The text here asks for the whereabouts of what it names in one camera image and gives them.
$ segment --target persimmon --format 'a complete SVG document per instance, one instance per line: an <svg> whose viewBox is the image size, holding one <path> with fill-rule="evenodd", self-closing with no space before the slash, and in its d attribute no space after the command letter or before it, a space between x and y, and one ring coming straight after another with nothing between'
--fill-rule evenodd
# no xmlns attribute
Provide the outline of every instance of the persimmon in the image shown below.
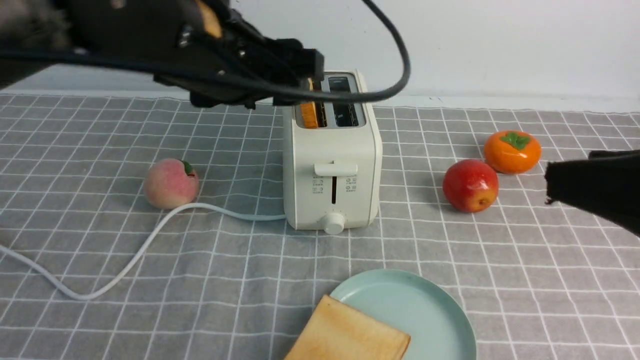
<svg viewBox="0 0 640 360"><path fill-rule="evenodd" d="M532 169L542 155L535 137L518 130L498 131L484 143L484 158L503 174L520 174Z"/></svg>

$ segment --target toaster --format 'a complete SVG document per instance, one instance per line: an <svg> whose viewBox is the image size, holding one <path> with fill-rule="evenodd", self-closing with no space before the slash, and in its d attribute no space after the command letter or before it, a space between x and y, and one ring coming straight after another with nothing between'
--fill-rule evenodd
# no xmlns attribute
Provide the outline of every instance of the toaster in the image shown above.
<svg viewBox="0 0 640 360"><path fill-rule="evenodd" d="M366 92L357 71L328 71L316 88ZM296 230L339 234L378 214L382 140L371 104L316 102L308 127L300 105L283 115L284 213Z"/></svg>

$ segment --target toaster knob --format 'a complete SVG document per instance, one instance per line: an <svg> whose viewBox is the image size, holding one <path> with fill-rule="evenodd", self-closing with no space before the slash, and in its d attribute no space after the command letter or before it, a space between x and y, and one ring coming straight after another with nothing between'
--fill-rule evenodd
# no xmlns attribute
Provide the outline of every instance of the toaster knob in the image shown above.
<svg viewBox="0 0 640 360"><path fill-rule="evenodd" d="M324 231L329 235L338 235L344 230L344 216L338 213L330 213L322 219Z"/></svg>

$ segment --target bread slice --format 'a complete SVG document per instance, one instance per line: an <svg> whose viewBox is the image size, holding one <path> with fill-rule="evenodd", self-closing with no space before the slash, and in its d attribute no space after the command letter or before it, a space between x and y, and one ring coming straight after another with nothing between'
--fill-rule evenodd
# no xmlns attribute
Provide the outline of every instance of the bread slice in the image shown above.
<svg viewBox="0 0 640 360"><path fill-rule="evenodd" d="M309 90L313 91L314 83L309 78ZM306 129L317 129L319 127L315 102L306 102L300 104L300 113L302 114L302 121Z"/></svg>
<svg viewBox="0 0 640 360"><path fill-rule="evenodd" d="M324 295L285 360L400 360L411 336Z"/></svg>

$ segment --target toaster power cord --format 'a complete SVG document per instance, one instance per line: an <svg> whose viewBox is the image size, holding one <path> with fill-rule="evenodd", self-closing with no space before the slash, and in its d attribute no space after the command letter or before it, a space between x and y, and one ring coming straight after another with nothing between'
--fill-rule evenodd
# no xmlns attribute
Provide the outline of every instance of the toaster power cord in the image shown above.
<svg viewBox="0 0 640 360"><path fill-rule="evenodd" d="M82 300L82 301L84 301L84 300L93 300L93 299L99 297L100 295L104 294L105 292L109 291L112 287L115 286L115 284L120 282L120 280L122 280L122 278L125 277L125 275L127 275L127 273L131 270L131 268L138 262L138 260L140 260L142 255L145 253L145 251L149 247L149 245L151 245L151 242L154 241L154 239L156 238L156 235L158 235L160 230L164 227L164 225L169 220L171 220L171 218L174 215L176 215L177 213L179 213L179 212L181 212L183 210L195 209L195 208L218 211L218 212L223 213L225 215L228 215L230 217L238 218L238 219L241 219L241 220L247 220L247 221L273 221L273 220L283 220L283 219L286 218L285 215L247 215L247 214L234 213L233 211L229 211L227 209L223 209L223 208L220 208L220 207L215 206L215 205L205 204L203 202L192 202L192 203L189 203L189 204L185 204L185 205L179 206L179 207L171 210L162 219L162 221L160 221L160 223L151 232L151 234L149 234L148 238L142 244L142 246L140 247L138 252L130 260L130 262L127 264L127 266L125 266L122 269L122 271L118 275L116 275L116 277L114 277L111 281L109 281L109 283L107 283L107 285L105 285L105 286L101 287L99 290L97 290L97 291L95 291L93 293L89 293L89 294L78 294L78 293L74 292L73 290L68 288L66 285L64 285L60 280L56 279L56 277L53 276L50 272L48 272L45 268L43 268L42 266L38 265L37 263L35 263L33 260L27 258L26 256L20 255L17 252L15 252L15 251L7 248L7 247L4 247L2 245L0 245L0 251L4 252L6 255L8 255L8 256L10 256L10 257L12 257L12 258L14 258L14 259L16 259L18 261L23 262L28 267L30 267L33 270L36 270L37 272L39 272L42 275L44 275L44 277L46 277L47 280L51 281L51 283L58 290L62 291L66 296L68 296L68 297L70 297L70 298L72 298L74 300Z"/></svg>

